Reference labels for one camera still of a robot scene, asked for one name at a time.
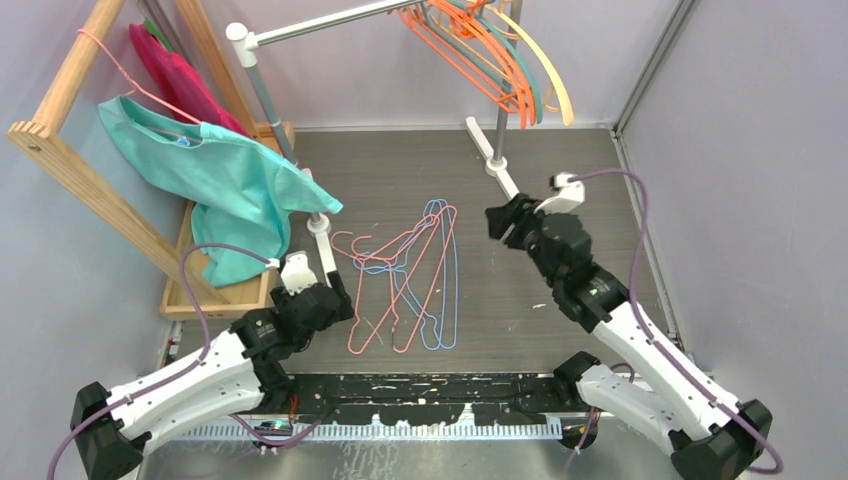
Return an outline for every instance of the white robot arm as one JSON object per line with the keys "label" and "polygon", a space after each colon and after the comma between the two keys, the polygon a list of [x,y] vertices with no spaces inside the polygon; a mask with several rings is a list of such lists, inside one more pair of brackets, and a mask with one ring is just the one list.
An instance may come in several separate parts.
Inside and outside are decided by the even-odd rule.
{"label": "white robot arm", "polygon": [[554,371],[558,389],[564,398],[606,410],[650,438],[684,478],[736,478],[763,451],[736,419],[765,438],[771,413],[757,400],[741,404],[707,377],[594,261],[591,237],[568,213],[584,198],[583,185],[569,183],[572,177],[552,177],[555,195],[547,200],[519,193],[502,207],[486,209],[489,236],[526,251],[560,311],[621,355],[652,391],[622,381],[586,352]]}
{"label": "white robot arm", "polygon": [[71,429],[104,406],[130,400],[75,438],[89,478],[120,478],[174,437],[223,416],[281,409],[292,381],[280,360],[306,349],[316,331],[351,318],[353,311],[338,272],[328,274],[331,285],[318,282],[305,252],[288,255],[280,276],[282,286],[271,292],[274,306],[233,322],[210,342],[204,361],[178,381],[134,398],[195,363],[200,350],[108,391],[95,382],[77,393]]}

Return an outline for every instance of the wire hanger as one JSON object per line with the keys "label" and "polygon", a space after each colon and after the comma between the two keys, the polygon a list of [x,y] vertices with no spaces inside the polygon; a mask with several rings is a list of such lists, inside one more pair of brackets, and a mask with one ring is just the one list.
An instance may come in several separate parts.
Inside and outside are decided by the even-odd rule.
{"label": "wire hanger", "polygon": [[[77,33],[81,33],[81,34],[85,35],[86,37],[90,38],[92,41],[94,41],[94,43],[96,43],[96,44],[97,44],[97,46],[99,46],[99,47],[100,47],[100,49],[101,49],[101,50],[103,50],[103,51],[106,53],[106,55],[108,55],[108,56],[109,56],[109,58],[111,58],[111,59],[112,59],[112,63],[114,63],[114,64],[115,64],[115,66],[116,66],[116,67],[118,67],[118,70],[121,72],[121,74],[124,76],[124,78],[126,78],[126,79],[127,79],[127,81],[130,83],[130,85],[132,85],[132,86],[133,86],[133,89],[132,89],[132,90],[130,90],[129,92],[125,93],[123,96],[128,97],[128,96],[132,95],[132,94],[133,94],[133,93],[135,93],[135,92],[139,92],[139,93],[141,93],[142,95],[144,95],[144,96],[146,96],[146,97],[150,98],[150,99],[151,99],[151,100],[153,100],[154,102],[156,102],[156,103],[158,103],[158,104],[160,104],[160,105],[162,105],[162,106],[164,106],[164,107],[166,107],[166,108],[170,109],[171,111],[173,111],[173,112],[175,112],[175,113],[178,113],[178,114],[182,115],[183,117],[185,117],[185,118],[187,118],[187,119],[191,120],[192,122],[194,122],[194,123],[196,123],[196,124],[198,124],[198,125],[199,125],[200,123],[202,123],[200,120],[196,119],[196,118],[195,118],[195,117],[193,117],[192,115],[187,114],[186,112],[184,112],[184,111],[180,110],[179,108],[177,108],[177,107],[175,107],[175,106],[171,105],[170,103],[168,103],[168,102],[166,102],[166,101],[162,100],[161,98],[157,97],[156,95],[153,95],[152,93],[150,93],[150,92],[148,92],[147,90],[145,90],[145,89],[144,89],[141,85],[139,85],[139,84],[138,84],[138,82],[136,82],[135,80],[133,80],[133,78],[130,76],[130,74],[129,74],[129,73],[127,73],[127,71],[124,69],[124,67],[121,65],[121,63],[120,63],[120,62],[118,62],[118,59],[117,59],[117,58],[115,58],[115,56],[114,56],[114,55],[112,55],[112,52],[110,52],[110,51],[109,51],[109,49],[108,49],[108,48],[106,48],[106,45],[104,45],[104,44],[103,44],[103,42],[101,42],[101,41],[100,41],[100,39],[99,39],[99,38],[97,38],[97,36],[95,36],[94,34],[92,34],[91,32],[89,32],[88,30],[86,30],[86,29],[84,29],[84,28],[81,28],[81,29],[77,30]],[[170,133],[170,134],[175,135],[175,136],[181,136],[180,134],[173,133],[173,132],[167,132],[167,133]]]}

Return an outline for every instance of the wooden rack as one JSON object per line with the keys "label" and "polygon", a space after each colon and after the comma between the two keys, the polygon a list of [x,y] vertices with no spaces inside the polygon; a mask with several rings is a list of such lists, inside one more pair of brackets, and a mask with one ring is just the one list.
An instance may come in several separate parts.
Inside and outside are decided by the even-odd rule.
{"label": "wooden rack", "polygon": [[[97,0],[84,28],[97,38],[106,38],[124,3],[125,0]],[[255,139],[279,151],[268,125],[257,123],[250,114],[200,0],[177,0],[177,6],[209,66],[226,108]],[[38,166],[165,272],[168,282],[160,310],[166,318],[196,319],[197,315],[179,285],[180,255],[192,244],[190,214],[194,204],[188,202],[179,239],[176,246],[171,245],[59,135],[99,52],[99,47],[91,39],[77,36],[32,120],[15,122],[7,136]],[[285,124],[285,132],[293,145],[294,132],[290,123]],[[265,272],[240,284],[215,289],[200,275],[208,260],[200,253],[193,255],[187,276],[209,317],[238,318],[248,310],[268,304],[268,291],[275,285],[275,275]]]}

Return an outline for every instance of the gray floor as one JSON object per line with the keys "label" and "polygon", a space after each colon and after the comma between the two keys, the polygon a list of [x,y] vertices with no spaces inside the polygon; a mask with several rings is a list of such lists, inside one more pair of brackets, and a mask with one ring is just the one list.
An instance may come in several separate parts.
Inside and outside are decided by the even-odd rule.
{"label": "gray floor", "polygon": [[[301,166],[310,167],[316,181],[345,204],[332,218],[333,230],[373,236],[362,247],[382,245],[412,228],[431,199],[444,198],[455,205],[459,211],[456,237],[461,298],[458,343],[453,350],[431,352],[416,339],[408,353],[394,353],[389,344],[390,318],[380,329],[382,344],[375,340],[363,354],[354,356],[347,350],[351,321],[316,335],[306,352],[284,362],[288,371],[550,371],[579,350],[606,362],[618,359],[557,310],[550,290],[525,253],[507,250],[488,238],[483,211],[506,203],[506,197],[484,173],[483,161],[465,131],[301,133],[296,151]],[[537,198],[549,195],[548,178],[554,173],[619,166],[605,130],[510,131],[505,156],[521,191]],[[623,179],[591,180],[586,203],[574,213],[593,237],[596,260],[626,281],[637,227]],[[303,214],[291,218],[292,249],[307,250],[313,268],[319,270],[306,218]],[[336,260],[354,295],[358,272],[340,255]],[[426,292],[437,260],[438,256],[425,257],[413,277],[413,287]],[[641,300],[656,324],[663,326],[656,286],[644,256],[642,265]],[[362,295],[360,313],[376,325],[387,308],[387,280],[369,279]],[[533,308],[540,304],[545,306]],[[400,312],[398,345],[405,344],[416,321],[408,310]],[[228,324],[215,323],[213,333]],[[358,333],[366,330],[370,328],[363,324]],[[362,335],[355,339],[355,344],[361,345]],[[181,353],[198,348],[200,342],[199,324],[187,322]]]}

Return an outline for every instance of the pink cloth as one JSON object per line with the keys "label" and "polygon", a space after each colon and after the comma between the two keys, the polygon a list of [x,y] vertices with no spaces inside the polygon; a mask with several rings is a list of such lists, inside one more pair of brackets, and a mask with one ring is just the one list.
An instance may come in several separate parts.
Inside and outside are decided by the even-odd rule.
{"label": "pink cloth", "polygon": [[[165,50],[144,25],[130,25],[130,40],[166,102],[200,121],[250,137],[238,120],[218,105],[197,71],[179,54]],[[171,114],[181,122],[193,123],[182,115]]]}

